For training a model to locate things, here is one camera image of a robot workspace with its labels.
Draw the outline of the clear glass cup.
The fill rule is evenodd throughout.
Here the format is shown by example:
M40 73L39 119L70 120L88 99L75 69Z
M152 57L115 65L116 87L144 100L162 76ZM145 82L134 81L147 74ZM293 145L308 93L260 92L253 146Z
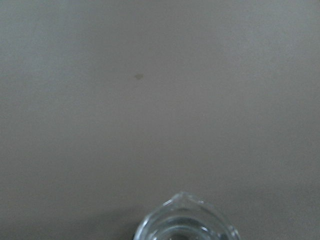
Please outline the clear glass cup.
M148 213L134 240L240 240L238 230L213 204L179 192Z

